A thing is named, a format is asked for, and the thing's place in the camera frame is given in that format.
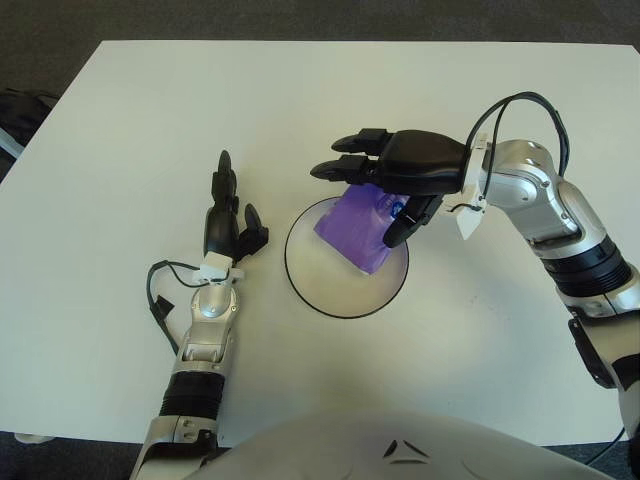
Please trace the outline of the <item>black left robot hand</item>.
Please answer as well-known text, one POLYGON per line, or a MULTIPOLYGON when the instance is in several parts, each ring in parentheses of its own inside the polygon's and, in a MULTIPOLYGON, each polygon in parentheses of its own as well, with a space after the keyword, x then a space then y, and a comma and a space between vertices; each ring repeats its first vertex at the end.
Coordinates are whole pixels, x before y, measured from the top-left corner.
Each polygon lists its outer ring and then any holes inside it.
POLYGON ((221 152, 218 168, 212 174, 211 195, 213 205, 205 219, 204 254, 213 252, 227 256, 236 265, 268 243, 269 229, 262 224, 256 208, 250 203, 244 210, 246 228, 239 230, 237 177, 226 150, 221 152))

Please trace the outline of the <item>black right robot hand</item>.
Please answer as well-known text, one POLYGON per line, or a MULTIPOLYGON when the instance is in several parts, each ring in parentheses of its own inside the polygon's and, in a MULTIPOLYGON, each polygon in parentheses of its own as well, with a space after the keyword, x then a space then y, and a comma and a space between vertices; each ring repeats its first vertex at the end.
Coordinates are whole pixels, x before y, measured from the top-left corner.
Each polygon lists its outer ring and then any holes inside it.
POLYGON ((429 223, 443 197, 462 190, 468 148, 445 135, 365 128, 333 143, 340 158, 314 166, 310 175, 349 185, 374 185, 408 198, 383 236, 394 248, 429 223))

